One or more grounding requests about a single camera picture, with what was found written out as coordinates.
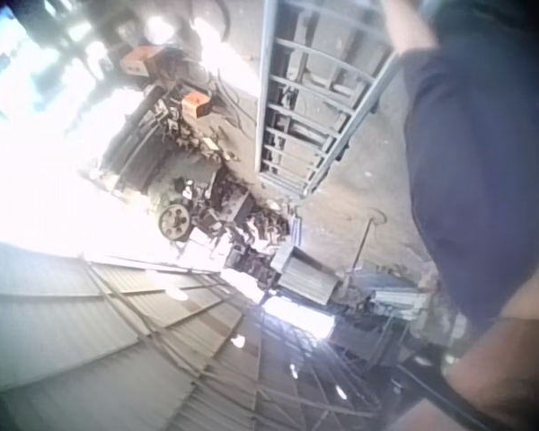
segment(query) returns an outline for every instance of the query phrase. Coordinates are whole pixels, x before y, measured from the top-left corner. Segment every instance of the concrete floor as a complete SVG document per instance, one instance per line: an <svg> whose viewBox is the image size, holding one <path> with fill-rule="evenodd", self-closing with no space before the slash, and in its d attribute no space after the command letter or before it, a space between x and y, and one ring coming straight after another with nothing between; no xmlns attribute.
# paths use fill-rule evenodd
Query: concrete floor
<svg viewBox="0 0 539 431"><path fill-rule="evenodd" d="M263 2L228 0L227 6L232 21L227 43L257 74ZM194 14L221 30L221 15L214 2L195 2ZM332 49L340 52L343 29L328 30ZM240 106L255 117L256 98L234 90ZM406 112L407 97L402 77L397 75L382 96L379 111L366 118L350 140L343 159L332 166L319 189L299 206L298 214L303 218L302 249L335 270L346 270L355 259L369 208L382 211L387 223L377 226L369 235L361 265L398 268L402 275L417 282L430 263L411 220L402 133ZM219 125L226 132L228 140L222 144L239 157L239 162L230 163L230 168L252 185L256 197L285 201L274 190L260 187L257 181L255 125L249 119L242 117L243 132L216 115L204 118L202 123Z"/></svg>

